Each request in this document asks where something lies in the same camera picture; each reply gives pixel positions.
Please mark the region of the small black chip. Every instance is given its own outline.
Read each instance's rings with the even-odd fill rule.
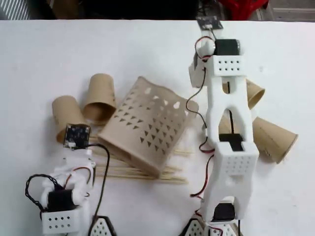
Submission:
[[[88,145],[90,130],[91,128],[85,124],[67,124],[63,147],[72,148]]]
[[[197,16],[196,20],[201,30],[223,29],[223,26],[217,16]]]

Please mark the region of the circuit board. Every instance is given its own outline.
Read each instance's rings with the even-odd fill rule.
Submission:
[[[86,124],[67,124],[63,147],[83,147],[89,144],[91,128]]]

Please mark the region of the red object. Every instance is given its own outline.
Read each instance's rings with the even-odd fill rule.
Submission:
[[[269,0],[219,0],[232,12],[233,21],[248,20],[250,15],[257,9],[267,8]]]

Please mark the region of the brown paper cup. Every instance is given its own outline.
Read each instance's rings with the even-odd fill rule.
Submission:
[[[247,84],[247,101],[249,109],[252,109],[263,97],[265,89],[254,84],[252,81],[246,80]],[[227,84],[222,85],[223,91],[228,93]]]
[[[298,135],[257,117],[252,123],[257,148],[279,164],[295,143]]]
[[[83,115],[95,125],[104,125],[116,109],[113,78],[107,74],[91,77]]]
[[[67,124],[87,124],[80,107],[72,96],[61,96],[52,104],[53,116],[57,125],[57,142],[63,144]]]

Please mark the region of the white table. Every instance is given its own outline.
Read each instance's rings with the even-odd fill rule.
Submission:
[[[254,192],[242,220],[246,236],[311,235],[315,220],[314,55],[315,24],[223,22],[224,37],[240,39],[248,78],[266,93],[256,110],[300,136],[279,165],[259,159]],[[84,99],[89,78],[108,73],[123,98],[139,75],[189,97],[188,66],[201,35],[189,21],[0,22],[0,231],[40,235],[38,208],[25,196],[27,178],[50,173],[62,147],[55,142],[51,103],[60,95]],[[205,91],[196,98],[206,111]],[[207,156],[197,151],[199,125],[182,165],[189,185],[108,179],[100,214],[119,236],[175,236],[198,208],[189,193],[203,183]],[[40,196],[41,180],[31,185]],[[101,180],[91,193],[93,210]]]

